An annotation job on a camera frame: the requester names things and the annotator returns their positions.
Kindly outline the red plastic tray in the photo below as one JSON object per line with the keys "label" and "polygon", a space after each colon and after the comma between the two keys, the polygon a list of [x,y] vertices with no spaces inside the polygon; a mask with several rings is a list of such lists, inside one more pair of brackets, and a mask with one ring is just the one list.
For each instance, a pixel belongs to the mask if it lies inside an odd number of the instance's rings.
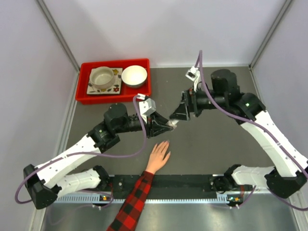
{"label": "red plastic tray", "polygon": [[[121,91],[119,94],[104,94],[104,95],[87,95],[87,85],[89,82],[90,72],[93,68],[107,66],[109,68],[127,68],[131,65],[140,65],[147,70],[147,80],[138,89],[133,89],[121,84]],[[128,60],[113,60],[113,61],[99,61],[87,62],[81,65],[79,80],[76,90],[75,99],[82,104],[100,104],[100,103],[122,103],[131,102],[133,97],[138,94],[150,96],[152,94],[150,60],[147,58],[128,59]]]}

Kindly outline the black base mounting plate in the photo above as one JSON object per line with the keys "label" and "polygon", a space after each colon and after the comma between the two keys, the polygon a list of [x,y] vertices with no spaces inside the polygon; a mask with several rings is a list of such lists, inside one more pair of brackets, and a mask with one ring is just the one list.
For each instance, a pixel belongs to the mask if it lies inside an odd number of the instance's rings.
{"label": "black base mounting plate", "polygon": [[[103,189],[85,189],[91,193],[113,193],[115,199],[125,199],[134,187],[139,175],[114,175]],[[148,199],[214,199],[217,193],[243,195],[243,186],[228,188],[222,185],[221,176],[212,175],[155,175]]]}

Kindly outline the glitter nail polish bottle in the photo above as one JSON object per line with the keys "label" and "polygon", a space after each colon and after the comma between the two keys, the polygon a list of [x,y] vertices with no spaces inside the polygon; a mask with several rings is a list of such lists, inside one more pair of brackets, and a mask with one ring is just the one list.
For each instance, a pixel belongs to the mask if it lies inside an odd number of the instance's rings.
{"label": "glitter nail polish bottle", "polygon": [[173,125],[173,122],[174,121],[174,119],[172,119],[172,120],[169,120],[168,122],[167,122],[167,125],[169,126],[169,129],[170,130],[174,130],[176,127],[177,127],[177,125]]}

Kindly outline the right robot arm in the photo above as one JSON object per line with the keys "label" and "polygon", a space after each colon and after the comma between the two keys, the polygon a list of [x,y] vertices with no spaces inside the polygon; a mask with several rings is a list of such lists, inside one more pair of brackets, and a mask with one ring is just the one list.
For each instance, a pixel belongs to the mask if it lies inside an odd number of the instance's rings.
{"label": "right robot arm", "polygon": [[268,188],[286,199],[307,182],[308,159],[300,154],[274,124],[262,101],[253,93],[242,93],[236,74],[220,69],[211,74],[212,89],[201,90],[200,69],[191,67],[186,77],[193,87],[182,92],[178,108],[170,115],[174,122],[189,121],[203,110],[219,109],[234,119],[261,146],[273,162],[272,167],[247,167],[235,164],[223,176],[213,179],[218,192],[234,191],[242,185]]}

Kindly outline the person's hand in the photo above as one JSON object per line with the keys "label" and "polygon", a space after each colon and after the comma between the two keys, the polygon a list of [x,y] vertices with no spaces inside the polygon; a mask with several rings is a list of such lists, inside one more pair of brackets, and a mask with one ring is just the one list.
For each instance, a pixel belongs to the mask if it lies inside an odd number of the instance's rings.
{"label": "person's hand", "polygon": [[155,174],[159,171],[170,158],[171,152],[168,152],[169,141],[163,141],[160,144],[156,144],[149,156],[149,161],[145,169],[146,172]]}

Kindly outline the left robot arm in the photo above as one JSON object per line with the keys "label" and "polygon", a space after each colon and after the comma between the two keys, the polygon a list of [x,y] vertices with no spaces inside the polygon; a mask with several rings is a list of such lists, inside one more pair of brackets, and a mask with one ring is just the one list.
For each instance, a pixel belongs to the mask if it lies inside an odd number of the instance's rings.
{"label": "left robot arm", "polygon": [[122,103],[112,104],[96,125],[75,145],[58,158],[23,169],[25,187],[36,209],[53,204],[58,198],[85,189],[104,191],[109,186],[109,175],[102,166],[71,174],[81,164],[96,155],[107,156],[108,149],[119,143],[120,133],[143,131],[145,138],[172,131],[177,120],[166,119],[156,112],[155,102],[147,99],[136,107],[137,114],[128,115]]}

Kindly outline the beige ceramic bowl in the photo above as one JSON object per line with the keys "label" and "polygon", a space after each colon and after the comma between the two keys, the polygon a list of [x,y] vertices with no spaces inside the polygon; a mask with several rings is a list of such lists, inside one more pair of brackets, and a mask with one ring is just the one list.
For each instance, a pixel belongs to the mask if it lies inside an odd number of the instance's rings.
{"label": "beige ceramic bowl", "polygon": [[89,81],[97,89],[107,89],[114,84],[115,75],[109,67],[97,67],[91,70]]}

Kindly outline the floral square plate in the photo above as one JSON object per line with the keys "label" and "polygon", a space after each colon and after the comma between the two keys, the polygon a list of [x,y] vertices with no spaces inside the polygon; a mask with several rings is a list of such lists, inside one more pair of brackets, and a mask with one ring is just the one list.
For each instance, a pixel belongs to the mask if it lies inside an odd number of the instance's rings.
{"label": "floral square plate", "polygon": [[97,89],[89,81],[87,85],[87,91],[86,91],[87,95],[104,95],[104,94],[119,94],[120,93],[121,83],[122,83],[121,74],[122,74],[123,69],[122,68],[111,68],[111,69],[113,70],[114,75],[115,75],[114,84],[107,89]]}

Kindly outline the red plaid sleeve forearm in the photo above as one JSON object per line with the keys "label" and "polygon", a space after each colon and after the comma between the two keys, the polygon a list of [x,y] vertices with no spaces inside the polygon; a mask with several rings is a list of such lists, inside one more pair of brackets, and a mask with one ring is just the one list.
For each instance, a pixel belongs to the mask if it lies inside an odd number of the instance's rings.
{"label": "red plaid sleeve forearm", "polygon": [[135,182],[107,231],[134,231],[150,192],[154,174],[144,171]]}

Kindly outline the white ceramic bowl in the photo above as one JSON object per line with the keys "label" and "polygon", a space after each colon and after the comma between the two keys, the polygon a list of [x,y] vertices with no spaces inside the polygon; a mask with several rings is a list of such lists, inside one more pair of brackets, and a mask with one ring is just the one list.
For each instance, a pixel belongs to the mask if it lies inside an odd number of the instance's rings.
{"label": "white ceramic bowl", "polygon": [[147,80],[147,70],[140,65],[131,65],[122,72],[122,81],[131,88],[140,88]]}

